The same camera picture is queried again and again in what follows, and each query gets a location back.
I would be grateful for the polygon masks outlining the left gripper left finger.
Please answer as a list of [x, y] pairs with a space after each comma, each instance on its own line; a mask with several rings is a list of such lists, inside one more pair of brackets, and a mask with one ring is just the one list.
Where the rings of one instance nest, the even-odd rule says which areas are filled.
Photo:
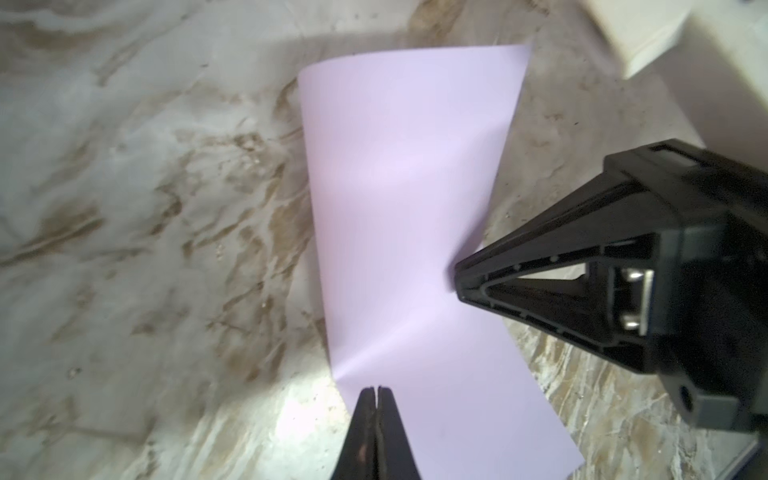
[[376, 476], [376, 394], [364, 388], [358, 397], [331, 480], [371, 480]]

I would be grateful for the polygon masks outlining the lilac square paper sheet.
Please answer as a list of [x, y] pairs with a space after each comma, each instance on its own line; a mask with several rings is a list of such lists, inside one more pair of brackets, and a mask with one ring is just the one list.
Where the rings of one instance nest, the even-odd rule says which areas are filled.
[[578, 447], [503, 320], [460, 302], [526, 45], [335, 58], [298, 77], [332, 374], [388, 387], [425, 479], [564, 479]]

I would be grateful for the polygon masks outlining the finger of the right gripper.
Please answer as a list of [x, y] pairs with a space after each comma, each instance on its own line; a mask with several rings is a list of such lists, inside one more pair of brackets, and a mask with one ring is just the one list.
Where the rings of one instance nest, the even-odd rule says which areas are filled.
[[657, 234], [678, 225], [671, 207], [638, 181], [602, 173], [459, 262], [457, 296], [605, 360], [646, 360], [654, 342], [619, 320], [640, 313], [642, 288], [620, 271], [655, 267]]

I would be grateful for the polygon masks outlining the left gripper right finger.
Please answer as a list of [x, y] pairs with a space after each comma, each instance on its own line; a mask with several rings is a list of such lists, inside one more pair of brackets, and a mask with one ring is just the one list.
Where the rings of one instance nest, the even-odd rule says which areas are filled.
[[379, 480], [420, 480], [393, 391], [377, 389], [375, 473]]

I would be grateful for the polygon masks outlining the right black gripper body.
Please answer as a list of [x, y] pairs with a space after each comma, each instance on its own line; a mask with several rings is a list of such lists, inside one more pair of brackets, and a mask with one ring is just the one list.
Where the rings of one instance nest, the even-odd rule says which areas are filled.
[[605, 360], [659, 376], [697, 428], [767, 428], [767, 176], [680, 141], [607, 156], [638, 234], [611, 246]]

